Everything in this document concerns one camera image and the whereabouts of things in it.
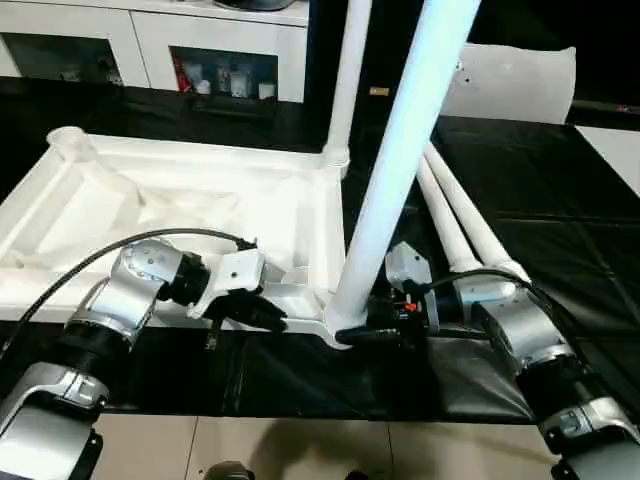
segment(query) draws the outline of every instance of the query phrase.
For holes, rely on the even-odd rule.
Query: floor tile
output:
[[[102,415],[104,447],[92,480],[183,480],[196,417]]]
[[[557,459],[533,426],[390,424],[395,479],[549,480]]]
[[[201,480],[223,461],[242,462],[257,480],[343,480],[353,470],[372,479],[391,475],[383,422],[200,418],[187,479]]]

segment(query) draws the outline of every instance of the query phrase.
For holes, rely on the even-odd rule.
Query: black cable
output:
[[[107,253],[110,253],[118,248],[122,248],[130,243],[137,242],[139,240],[145,240],[147,238],[158,237],[160,235],[181,235],[181,234],[191,234],[191,235],[204,235],[208,237],[216,237],[221,238],[223,240],[229,240],[234,242],[239,250],[246,250],[248,248],[255,247],[255,244],[251,242],[247,242],[246,240],[237,237],[235,235],[231,235],[229,233],[219,232],[217,230],[210,230],[207,228],[160,228],[157,230],[150,230],[148,232],[138,233],[136,235],[131,235],[129,237],[123,238],[116,242],[113,242],[106,247],[97,250],[96,252],[89,255],[87,258],[82,260],[76,266],[68,270],[65,274],[63,274],[58,280],[56,280],[49,288],[47,288],[38,299],[31,304],[31,306],[22,314],[20,319],[16,322],[16,326],[13,329],[13,332],[9,336],[9,338],[2,345],[2,350],[0,350],[0,364],[5,358],[7,352],[11,348],[11,345],[15,342],[16,338],[19,336],[20,332],[24,328],[24,326],[31,320],[31,318],[35,315],[35,313],[44,305],[44,303],[51,298],[51,296],[56,293],[60,288],[62,288],[69,280],[75,277],[78,273],[84,270],[87,266],[91,265],[93,262],[103,257]]]
[[[526,280],[523,280],[518,275],[515,275],[513,273],[505,272],[504,270],[498,270],[495,268],[478,268],[476,270],[468,270],[466,272],[452,273],[451,275],[447,275],[446,277],[434,280],[433,282],[420,285],[420,291],[423,294],[426,294],[434,288],[448,285],[455,281],[462,280],[463,278],[476,277],[478,275],[492,275],[495,277],[504,278],[505,280],[515,283],[519,287],[529,290],[538,300],[549,304],[549,306],[551,307],[559,305],[559,303],[552,297],[550,297],[544,290],[536,287],[531,282],[527,282]]]

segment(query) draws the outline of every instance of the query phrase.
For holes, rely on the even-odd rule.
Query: white cabinet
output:
[[[253,95],[249,96],[257,95],[259,83],[271,83],[278,100],[303,101],[305,27],[145,12],[131,15],[152,88],[177,90],[174,62],[180,67],[188,62],[204,70],[201,75],[210,82],[212,94],[225,91],[228,85],[221,87],[222,77],[238,70],[250,79]]]
[[[0,2],[0,76],[149,81],[126,10]]]

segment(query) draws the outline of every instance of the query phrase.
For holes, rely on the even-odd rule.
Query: white plastic structure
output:
[[[507,270],[525,281],[530,281],[522,266],[509,256],[431,142],[425,147],[424,157],[482,263],[489,268]]]
[[[336,330],[366,321],[371,288],[479,4],[429,0],[422,7],[338,290],[325,310],[325,323]]]
[[[484,265],[476,259],[447,198],[442,193],[442,189],[425,159],[420,162],[418,182],[440,237],[440,243],[449,261],[450,270],[452,272],[467,272],[483,268]],[[486,275],[457,280],[454,282],[454,286],[465,322],[471,320],[471,311],[475,303],[506,298],[516,290],[513,282]]]
[[[323,150],[329,162],[342,163],[349,160],[349,137],[367,43],[371,5],[372,0],[351,0],[347,8],[329,136]]]
[[[344,264],[341,168],[321,154],[86,135],[63,127],[0,205],[0,316],[17,319],[62,272],[117,239],[157,228],[200,227],[258,239],[262,296],[287,313],[289,331],[336,348],[323,309]],[[232,242],[167,236],[212,270]],[[111,269],[89,266],[36,314],[65,322]],[[155,326],[204,327],[163,303]],[[247,329],[225,322],[226,329]]]
[[[425,160],[420,162],[418,168],[418,183],[438,231],[450,270],[452,272],[466,272],[481,268],[482,264],[476,259],[471,247],[469,247],[464,232]]]

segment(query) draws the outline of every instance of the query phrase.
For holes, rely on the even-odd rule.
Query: white pipe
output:
[[[440,185],[433,176],[433,172],[427,161],[420,160],[418,168],[418,183],[422,190],[429,213],[435,224],[444,254],[449,261],[452,272],[466,272],[482,268],[482,264],[476,259],[469,243],[467,242],[458,220],[451,211],[449,202],[440,190]]]
[[[367,43],[371,5],[372,0],[350,0],[347,9],[329,136],[323,150],[329,163],[334,165],[346,165],[349,161],[349,137]]]
[[[334,331],[366,322],[371,288],[479,4],[428,0],[422,7],[342,276],[325,310]]]
[[[425,147],[424,155],[449,204],[456,212],[458,220],[460,220],[462,227],[478,252],[482,263],[489,268],[510,271],[523,280],[530,281],[527,272],[509,256],[509,253],[502,246],[498,237],[493,233],[491,227],[489,227],[431,142]]]

